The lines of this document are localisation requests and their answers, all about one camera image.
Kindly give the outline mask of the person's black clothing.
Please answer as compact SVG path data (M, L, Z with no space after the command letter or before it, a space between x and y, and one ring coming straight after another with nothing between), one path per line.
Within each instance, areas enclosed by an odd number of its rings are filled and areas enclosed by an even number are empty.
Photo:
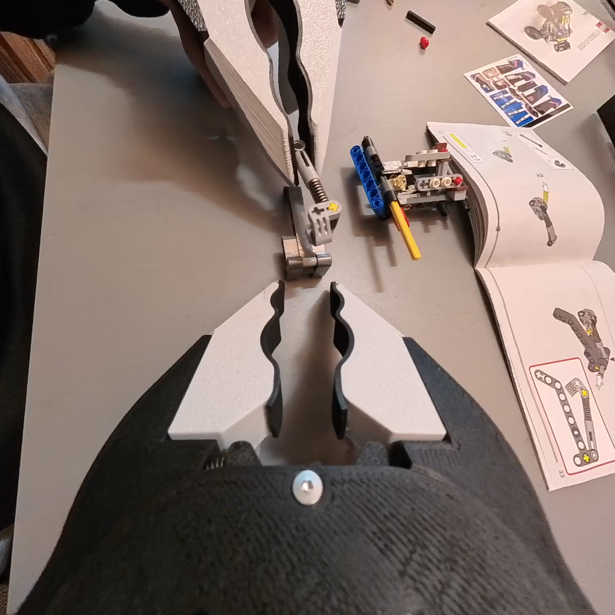
M1 530L15 519L47 156L1 107Z

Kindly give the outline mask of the lego chassis assembly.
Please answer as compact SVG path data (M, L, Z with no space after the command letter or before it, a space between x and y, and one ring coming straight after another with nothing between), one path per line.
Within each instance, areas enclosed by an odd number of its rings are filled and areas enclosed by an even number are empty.
M381 221L393 220L411 258L419 260L407 213L429 209L447 217L448 205L464 203L467 196L467 183L452 165L448 143L384 161L373 140L364 136L350 157L373 213Z

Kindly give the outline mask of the closed lego booklet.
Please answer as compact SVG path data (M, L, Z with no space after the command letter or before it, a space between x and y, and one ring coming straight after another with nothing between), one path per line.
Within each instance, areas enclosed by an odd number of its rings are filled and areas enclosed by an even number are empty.
M562 84L614 41L614 28L575 1L516 1L487 25Z

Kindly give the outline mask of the lego sticker sheet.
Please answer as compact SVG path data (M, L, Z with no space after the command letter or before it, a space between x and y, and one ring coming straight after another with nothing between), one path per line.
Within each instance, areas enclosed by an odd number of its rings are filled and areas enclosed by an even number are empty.
M464 76L512 127L536 128L573 109L520 55L489 63Z

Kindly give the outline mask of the person's left hand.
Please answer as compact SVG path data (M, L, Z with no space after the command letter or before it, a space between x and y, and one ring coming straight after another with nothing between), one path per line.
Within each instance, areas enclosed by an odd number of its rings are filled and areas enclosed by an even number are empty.
M229 100L222 88L219 87L213 74L210 72L204 54L204 42L187 14L178 1L160 1L169 9L178 28L181 43L186 56L195 68L199 77L207 86L217 103L225 109L230 108Z

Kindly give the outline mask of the grey lego shock absorber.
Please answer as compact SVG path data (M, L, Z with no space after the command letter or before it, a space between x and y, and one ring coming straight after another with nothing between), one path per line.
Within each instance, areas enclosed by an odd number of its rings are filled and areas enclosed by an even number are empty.
M305 142L296 140L294 150L297 170L313 200L313 204L304 207L307 236L312 245L325 245L332 242L342 206L327 196L316 168L308 156Z

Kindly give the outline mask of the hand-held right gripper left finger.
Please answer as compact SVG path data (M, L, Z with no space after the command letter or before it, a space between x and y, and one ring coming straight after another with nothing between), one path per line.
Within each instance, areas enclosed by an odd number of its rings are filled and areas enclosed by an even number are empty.
M215 440L226 450L280 436L281 372L273 353L284 297L285 282L274 282L214 330L168 428L172 440Z

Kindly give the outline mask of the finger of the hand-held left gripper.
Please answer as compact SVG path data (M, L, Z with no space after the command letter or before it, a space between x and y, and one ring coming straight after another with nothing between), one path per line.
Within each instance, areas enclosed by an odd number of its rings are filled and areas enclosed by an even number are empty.
M293 130L274 86L274 64L257 35L250 1L179 1L203 38L206 62L267 157L295 184Z
M303 140L322 171L330 132L344 1L281 1L281 101L298 112Z

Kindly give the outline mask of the open lego instruction booklet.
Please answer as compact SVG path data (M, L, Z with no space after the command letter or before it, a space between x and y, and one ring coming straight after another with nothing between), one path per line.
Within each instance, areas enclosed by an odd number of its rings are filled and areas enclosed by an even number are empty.
M468 184L491 302L549 491L614 473L614 272L603 202L528 128L429 122Z

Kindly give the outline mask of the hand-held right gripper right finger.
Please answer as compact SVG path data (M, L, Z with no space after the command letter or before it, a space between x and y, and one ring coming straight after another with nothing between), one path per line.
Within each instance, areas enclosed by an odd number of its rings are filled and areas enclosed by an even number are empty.
M447 446L447 429L406 338L339 282L330 284L332 423L352 464L408 464L405 443Z

